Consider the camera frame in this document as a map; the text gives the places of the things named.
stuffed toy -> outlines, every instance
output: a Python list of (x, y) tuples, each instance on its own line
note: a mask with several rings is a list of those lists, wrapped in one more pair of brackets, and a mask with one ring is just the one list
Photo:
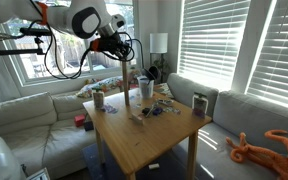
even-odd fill
[[(284, 130), (270, 130), (265, 133), (265, 137), (283, 143), (288, 151), (288, 138), (276, 134), (286, 134)], [(288, 156), (282, 156), (270, 149), (253, 146), (246, 142), (245, 133), (240, 134), (240, 145), (233, 144), (232, 140), (226, 137), (227, 143), (233, 147), (231, 159), (242, 163), (244, 158), (258, 163), (267, 168), (275, 170), (279, 174), (280, 180), (288, 180)]]

wooden table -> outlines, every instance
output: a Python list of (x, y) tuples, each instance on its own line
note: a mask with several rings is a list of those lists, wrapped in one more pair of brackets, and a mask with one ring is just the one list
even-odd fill
[(124, 103), (124, 93), (105, 97), (105, 104), (118, 109), (115, 114), (96, 110), (93, 101), (83, 103), (94, 123), (101, 163), (105, 162), (103, 138), (126, 179), (135, 180), (136, 171), (189, 137), (187, 179), (193, 180), (198, 129), (209, 123), (211, 118), (194, 116), (191, 108), (174, 101), (173, 108), (179, 109), (180, 114), (163, 112), (158, 116), (150, 115), (143, 124), (138, 124), (131, 120), (132, 113), (140, 114), (157, 98), (167, 98), (154, 92), (153, 98), (142, 99), (138, 89), (130, 90), (129, 97), (130, 106)]

cup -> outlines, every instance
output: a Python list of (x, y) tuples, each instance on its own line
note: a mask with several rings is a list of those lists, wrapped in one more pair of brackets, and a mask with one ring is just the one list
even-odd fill
[(140, 89), (140, 95), (143, 99), (149, 99), (153, 97), (154, 80), (149, 80), (145, 76), (137, 78)]

red object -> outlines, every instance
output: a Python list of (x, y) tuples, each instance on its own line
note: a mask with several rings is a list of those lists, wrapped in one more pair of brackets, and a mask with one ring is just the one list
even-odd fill
[(74, 118), (75, 126), (76, 127), (83, 126), (84, 120), (85, 120), (85, 115), (84, 114), (75, 116), (75, 118)]

window blinds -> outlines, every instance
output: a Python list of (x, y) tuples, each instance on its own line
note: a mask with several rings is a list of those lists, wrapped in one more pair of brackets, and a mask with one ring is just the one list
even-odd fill
[(185, 0), (178, 73), (229, 89), (249, 4), (249, 0)]
[(288, 1), (277, 1), (247, 94), (288, 106)]

